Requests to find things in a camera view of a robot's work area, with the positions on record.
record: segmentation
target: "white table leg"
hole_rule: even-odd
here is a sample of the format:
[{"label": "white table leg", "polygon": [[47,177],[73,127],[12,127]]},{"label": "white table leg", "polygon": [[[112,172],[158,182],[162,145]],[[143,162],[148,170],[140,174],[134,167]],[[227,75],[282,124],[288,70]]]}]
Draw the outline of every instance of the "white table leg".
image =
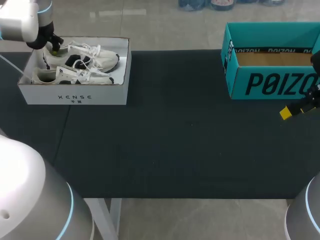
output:
[{"label": "white table leg", "polygon": [[105,199],[85,198],[84,200],[91,210],[93,219],[101,233],[103,240],[118,240],[118,234],[108,211]]},{"label": "white table leg", "polygon": [[110,216],[117,236],[119,236],[121,203],[122,198],[111,198]]}]

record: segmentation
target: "white shoebox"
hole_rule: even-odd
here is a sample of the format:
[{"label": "white shoebox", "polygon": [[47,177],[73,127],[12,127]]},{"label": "white shoebox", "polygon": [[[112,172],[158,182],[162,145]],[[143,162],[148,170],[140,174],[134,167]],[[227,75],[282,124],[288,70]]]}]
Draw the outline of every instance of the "white shoebox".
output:
[{"label": "white shoebox", "polygon": [[120,61],[110,76],[114,84],[31,84],[34,67],[47,69],[43,51],[34,50],[26,64],[18,86],[29,105],[126,105],[131,67],[130,40],[122,37],[62,37],[71,41],[101,45],[119,54]]}]

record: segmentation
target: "teal shoebox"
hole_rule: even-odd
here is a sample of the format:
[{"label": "teal shoebox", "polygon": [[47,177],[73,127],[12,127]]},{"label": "teal shoebox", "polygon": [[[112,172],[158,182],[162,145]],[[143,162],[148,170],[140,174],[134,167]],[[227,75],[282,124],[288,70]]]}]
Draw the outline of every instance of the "teal shoebox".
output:
[{"label": "teal shoebox", "polygon": [[[320,82],[310,63],[312,53],[319,50],[320,22],[227,23],[221,59],[230,97],[301,99]],[[257,64],[240,64],[237,56],[255,57],[249,62]],[[269,60],[261,65],[256,58],[265,56]],[[292,59],[303,64],[290,65]]]}]

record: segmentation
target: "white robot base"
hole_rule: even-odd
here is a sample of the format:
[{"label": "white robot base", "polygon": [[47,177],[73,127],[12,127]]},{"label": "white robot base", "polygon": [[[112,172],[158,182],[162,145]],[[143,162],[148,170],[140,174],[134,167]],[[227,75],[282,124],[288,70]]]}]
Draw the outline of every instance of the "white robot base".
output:
[{"label": "white robot base", "polygon": [[103,240],[86,202],[31,147],[0,135],[0,239]]}]

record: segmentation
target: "shoe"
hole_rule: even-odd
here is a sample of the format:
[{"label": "shoe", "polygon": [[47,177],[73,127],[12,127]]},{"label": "shoe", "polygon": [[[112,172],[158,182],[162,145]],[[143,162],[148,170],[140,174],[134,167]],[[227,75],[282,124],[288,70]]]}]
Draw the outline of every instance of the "shoe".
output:
[{"label": "shoe", "polygon": [[48,43],[43,49],[43,60],[47,70],[56,69],[57,66],[71,67],[76,60],[82,60],[84,64],[76,66],[78,69],[94,67],[103,73],[112,72],[117,66],[120,56],[113,52],[101,49],[101,46],[90,46],[72,41],[62,46],[56,54],[53,54],[52,46]]},{"label": "shoe", "polygon": [[44,70],[36,67],[32,74],[33,84],[54,85],[54,84],[114,84],[115,81],[108,73],[99,71],[97,68],[86,70],[76,69],[69,66],[58,66],[56,69]]}]

